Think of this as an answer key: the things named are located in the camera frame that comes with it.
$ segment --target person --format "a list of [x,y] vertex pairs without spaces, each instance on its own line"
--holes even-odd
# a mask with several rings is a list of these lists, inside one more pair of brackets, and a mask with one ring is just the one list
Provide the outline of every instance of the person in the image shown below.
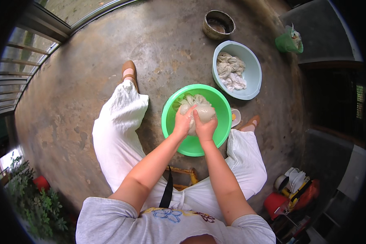
[[[195,106],[185,115],[178,111],[172,134],[145,155],[135,130],[149,97],[138,93],[132,61],[124,63],[121,82],[93,128],[96,156],[113,194],[84,201],[76,242],[275,243],[267,222],[247,203],[267,180],[254,134],[259,116],[230,131],[224,159],[213,141],[217,119],[201,123]],[[187,136],[191,112],[209,177],[182,191],[173,189],[169,208],[160,208],[167,185],[162,174]]]

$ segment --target gray t-shirt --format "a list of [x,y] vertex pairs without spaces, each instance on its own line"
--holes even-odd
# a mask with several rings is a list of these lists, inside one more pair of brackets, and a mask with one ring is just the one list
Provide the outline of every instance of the gray t-shirt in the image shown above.
[[128,203],[90,197],[84,201],[77,221],[76,242],[85,243],[168,243],[209,234],[216,243],[275,243],[275,235],[262,217],[248,214],[231,226],[205,213],[169,208],[149,208],[137,217]]

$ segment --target embroidered flower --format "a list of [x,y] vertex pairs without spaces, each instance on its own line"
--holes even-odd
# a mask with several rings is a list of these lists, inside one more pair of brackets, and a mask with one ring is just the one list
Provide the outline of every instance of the embroidered flower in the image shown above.
[[152,211],[153,216],[161,218],[161,219],[168,219],[171,222],[179,223],[180,218],[179,216],[182,215],[182,212],[176,211],[173,209],[165,208],[165,209],[159,209],[159,210],[153,210]]
[[214,217],[211,217],[210,215],[208,214],[203,214],[201,212],[194,212],[195,214],[198,214],[202,217],[203,220],[205,220],[206,222],[209,222],[209,223],[214,223],[215,221],[215,218]]

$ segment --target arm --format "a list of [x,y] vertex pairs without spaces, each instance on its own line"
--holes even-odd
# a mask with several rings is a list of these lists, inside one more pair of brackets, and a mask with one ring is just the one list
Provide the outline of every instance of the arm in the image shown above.
[[190,123],[190,114],[195,106],[185,115],[180,114],[180,108],[175,117],[175,128],[157,148],[146,155],[127,174],[116,192],[108,198],[121,200],[132,205],[140,213],[142,205],[150,191],[166,169],[169,161],[186,138]]
[[245,200],[236,177],[214,144],[213,134],[218,125],[217,118],[203,124],[196,110],[193,114],[195,132],[205,152],[211,187],[227,225],[230,226],[235,219],[243,215],[256,214]]

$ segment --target green plastic basin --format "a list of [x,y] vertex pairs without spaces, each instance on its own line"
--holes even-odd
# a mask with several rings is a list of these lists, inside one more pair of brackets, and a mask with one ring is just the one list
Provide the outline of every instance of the green plastic basin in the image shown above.
[[[213,140],[215,145],[219,148],[229,135],[232,125],[232,113],[231,107],[224,97],[215,88],[203,85],[194,84],[183,87],[175,92],[166,102],[161,114],[161,129],[163,130],[164,137],[167,138],[175,127],[175,115],[176,111],[172,108],[172,104],[176,99],[182,99],[185,93],[191,95],[200,94],[208,100],[212,107],[215,108],[215,112],[218,118],[218,126],[215,129]],[[200,146],[199,139],[196,136],[187,136],[178,148],[178,152],[183,155],[191,157],[199,157],[205,155],[202,147]]]

